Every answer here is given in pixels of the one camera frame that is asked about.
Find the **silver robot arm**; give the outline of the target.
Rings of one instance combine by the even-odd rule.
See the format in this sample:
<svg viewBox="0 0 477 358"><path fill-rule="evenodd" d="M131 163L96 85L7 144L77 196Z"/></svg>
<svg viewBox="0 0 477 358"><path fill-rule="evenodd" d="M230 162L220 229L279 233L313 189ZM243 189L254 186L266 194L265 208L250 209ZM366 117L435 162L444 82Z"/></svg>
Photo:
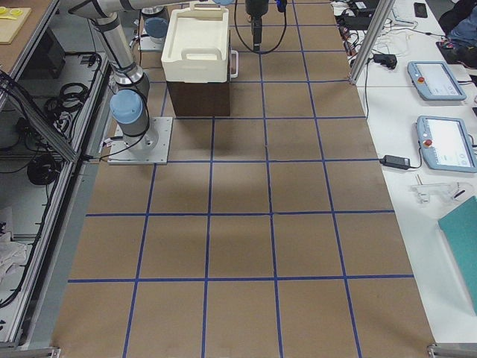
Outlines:
<svg viewBox="0 0 477 358"><path fill-rule="evenodd" d="M118 88L110 113L122 135L109 163L166 163L172 118L153 117L148 108L150 80L133 55L119 12L139 11L146 33L162 42L161 63L174 112L180 117L231 114L228 1L190 1L164 15L172 1L68 1L68 12L87 19L98 33Z"/></svg>
<svg viewBox="0 0 477 358"><path fill-rule="evenodd" d="M145 33L154 41L165 38L168 31L169 13L166 6L155 5L141 9Z"/></svg>

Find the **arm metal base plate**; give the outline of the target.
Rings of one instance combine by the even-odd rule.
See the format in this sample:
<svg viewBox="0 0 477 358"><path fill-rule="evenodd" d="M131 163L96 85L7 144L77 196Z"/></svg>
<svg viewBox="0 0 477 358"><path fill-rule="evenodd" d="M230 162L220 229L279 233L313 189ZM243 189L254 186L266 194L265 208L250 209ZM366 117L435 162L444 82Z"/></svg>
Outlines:
<svg viewBox="0 0 477 358"><path fill-rule="evenodd" d="M141 52L161 52L165 44L165 37L150 37L142 34L139 41L139 49Z"/></svg>
<svg viewBox="0 0 477 358"><path fill-rule="evenodd" d="M111 145L112 155L107 157L109 164L118 165L165 165L168 162L172 117L151 117L150 127L138 144L138 139L126 137L114 141Z"/></svg>

